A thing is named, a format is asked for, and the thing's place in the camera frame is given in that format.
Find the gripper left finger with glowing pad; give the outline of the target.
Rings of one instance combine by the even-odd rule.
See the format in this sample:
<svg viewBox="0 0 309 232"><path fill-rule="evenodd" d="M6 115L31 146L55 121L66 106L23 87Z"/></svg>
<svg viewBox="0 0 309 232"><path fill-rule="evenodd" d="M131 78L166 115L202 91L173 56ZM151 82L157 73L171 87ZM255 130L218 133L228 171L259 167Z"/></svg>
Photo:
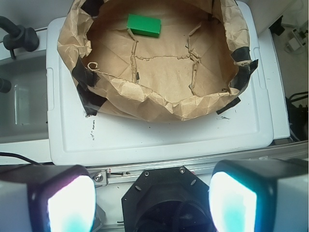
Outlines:
<svg viewBox="0 0 309 232"><path fill-rule="evenodd" d="M96 190L81 165L2 165L2 232L89 232Z"/></svg>

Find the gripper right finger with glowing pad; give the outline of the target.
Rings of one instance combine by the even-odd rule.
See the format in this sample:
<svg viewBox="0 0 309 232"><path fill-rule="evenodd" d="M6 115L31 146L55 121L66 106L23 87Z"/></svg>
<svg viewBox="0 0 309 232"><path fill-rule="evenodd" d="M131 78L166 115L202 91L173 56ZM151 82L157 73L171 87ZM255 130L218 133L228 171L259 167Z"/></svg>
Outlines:
<svg viewBox="0 0 309 232"><path fill-rule="evenodd" d="M222 160L213 169L209 205L219 232L307 232L309 162Z"/></svg>

